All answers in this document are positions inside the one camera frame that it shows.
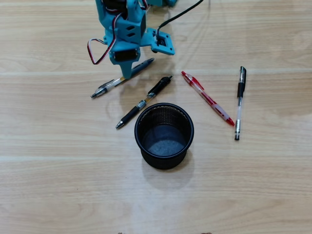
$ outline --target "cup rim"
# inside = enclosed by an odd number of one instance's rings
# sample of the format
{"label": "cup rim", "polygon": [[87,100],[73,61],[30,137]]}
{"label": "cup rim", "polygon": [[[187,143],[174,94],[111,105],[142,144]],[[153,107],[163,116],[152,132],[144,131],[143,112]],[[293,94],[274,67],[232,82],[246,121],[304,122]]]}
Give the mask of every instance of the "cup rim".
{"label": "cup rim", "polygon": [[[177,153],[175,153],[175,154],[173,154],[173,155],[168,155],[168,156],[158,156],[158,155],[155,155],[155,154],[153,154],[153,153],[147,151],[147,150],[142,146],[141,142],[140,142],[139,139],[138,139],[138,126],[139,126],[139,123],[140,123],[141,119],[144,117],[144,115],[145,115],[148,111],[150,111],[151,109],[154,109],[154,108],[156,108],[156,107],[159,107],[159,106],[170,106],[170,107],[173,107],[173,108],[178,109],[180,112],[182,112],[182,113],[185,115],[185,117],[187,118],[187,120],[189,121],[189,123],[190,123],[190,125],[191,125],[191,136],[190,136],[190,139],[189,139],[188,143],[186,144],[185,147],[183,147],[183,149],[181,149],[179,152],[177,152]],[[141,149],[141,151],[143,151],[145,154],[147,154],[147,155],[149,155],[149,156],[151,156],[151,157],[153,157],[153,158],[156,158],[156,159],[168,159],[168,158],[179,157],[180,155],[182,155],[184,152],[186,152],[186,151],[189,149],[189,147],[190,147],[190,145],[191,145],[191,143],[192,143],[192,141],[193,141],[193,138],[194,138],[194,124],[193,124],[193,122],[192,122],[191,117],[190,117],[189,114],[188,114],[185,110],[183,110],[181,107],[179,107],[179,106],[177,106],[177,105],[174,105],[174,104],[171,104],[171,103],[161,102],[161,103],[154,104],[154,105],[152,105],[152,106],[146,108],[146,109],[140,114],[140,116],[139,116],[139,117],[137,118],[137,120],[136,120],[136,124],[135,124],[135,139],[136,139],[137,145],[139,146],[139,148]]]}

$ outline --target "red mechanical pencil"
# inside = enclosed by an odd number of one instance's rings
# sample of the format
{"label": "red mechanical pencil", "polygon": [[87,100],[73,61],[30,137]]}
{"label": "red mechanical pencil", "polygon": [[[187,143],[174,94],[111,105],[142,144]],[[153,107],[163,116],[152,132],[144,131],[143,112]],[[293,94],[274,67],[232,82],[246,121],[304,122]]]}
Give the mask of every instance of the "red mechanical pencil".
{"label": "red mechanical pencil", "polygon": [[184,79],[192,86],[198,93],[201,95],[206,102],[216,111],[229,125],[235,126],[233,120],[230,118],[230,116],[219,106],[211,97],[209,97],[205,92],[203,86],[200,85],[197,79],[195,77],[191,76],[190,74],[187,74],[182,71],[182,75]]}

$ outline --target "black pen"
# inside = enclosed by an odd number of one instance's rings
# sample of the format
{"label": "black pen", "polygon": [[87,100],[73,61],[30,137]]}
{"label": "black pen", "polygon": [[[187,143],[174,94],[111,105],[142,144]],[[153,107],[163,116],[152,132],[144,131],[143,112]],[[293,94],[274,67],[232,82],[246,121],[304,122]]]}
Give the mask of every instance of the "black pen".
{"label": "black pen", "polygon": [[237,106],[237,119],[235,123],[235,140],[239,140],[239,134],[240,134],[240,119],[242,115],[242,101],[245,91],[245,85],[246,85],[246,69],[244,67],[240,67],[240,76],[239,76],[239,82],[238,82],[238,88],[237,88],[237,100],[238,100],[238,106]]}
{"label": "black pen", "polygon": [[127,124],[134,116],[136,116],[140,110],[142,110],[147,103],[149,103],[153,97],[155,97],[161,90],[163,90],[163,88],[165,88],[171,81],[171,78],[173,77],[173,75],[169,76],[169,77],[163,77],[158,83],[157,85],[155,85],[147,94],[147,97],[145,98],[145,100],[140,101],[134,108],[132,108],[132,110],[126,114],[121,121],[117,124],[116,128],[119,129],[122,126],[124,126],[125,124]]}

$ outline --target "ballpoint pen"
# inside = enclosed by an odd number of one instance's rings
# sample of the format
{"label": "ballpoint pen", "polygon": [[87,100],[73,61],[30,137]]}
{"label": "ballpoint pen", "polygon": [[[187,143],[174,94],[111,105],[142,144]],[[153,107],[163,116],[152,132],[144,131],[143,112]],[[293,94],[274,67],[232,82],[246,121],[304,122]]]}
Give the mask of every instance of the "ballpoint pen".
{"label": "ballpoint pen", "polygon": [[235,126],[230,116],[210,96],[205,93],[204,88],[200,85],[198,80],[195,79],[195,77],[183,71],[182,75],[184,79],[190,84],[190,86],[192,86],[199,93],[199,95],[205,99],[205,101],[214,109],[215,112],[217,112],[229,125]]}
{"label": "ballpoint pen", "polygon": [[[150,58],[150,59],[144,61],[143,63],[140,63],[139,65],[135,66],[134,68],[132,68],[131,78],[133,76],[135,76],[137,73],[139,73],[140,71],[144,70],[146,67],[148,67],[154,60],[155,60],[154,58]],[[121,77],[119,79],[116,79],[116,80],[113,79],[113,80],[101,85],[94,92],[94,94],[91,96],[91,98],[97,98],[97,97],[109,92],[112,88],[116,87],[117,85],[119,85],[120,83],[122,83],[124,81],[125,81],[125,77]]]}
{"label": "ballpoint pen", "polygon": [[148,93],[145,100],[140,101],[132,110],[126,114],[121,121],[117,124],[116,128],[119,129],[123,125],[127,124],[137,113],[142,110],[147,103],[149,103],[163,88],[165,88],[171,81],[173,75],[169,77],[163,77]]}
{"label": "ballpoint pen", "polygon": [[238,106],[237,106],[237,119],[235,123],[235,140],[239,140],[240,134],[240,119],[242,115],[242,101],[246,85],[246,73],[247,73],[246,69],[244,67],[240,67],[240,76],[237,89]]}

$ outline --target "mesh cup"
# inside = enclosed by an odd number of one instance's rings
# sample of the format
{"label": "mesh cup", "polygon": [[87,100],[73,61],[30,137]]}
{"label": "mesh cup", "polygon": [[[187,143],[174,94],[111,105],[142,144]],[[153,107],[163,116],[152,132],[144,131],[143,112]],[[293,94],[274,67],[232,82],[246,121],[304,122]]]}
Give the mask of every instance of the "mesh cup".
{"label": "mesh cup", "polygon": [[180,107],[158,103],[140,114],[136,142],[145,161],[157,169],[170,169],[184,159],[194,137],[190,116]]}

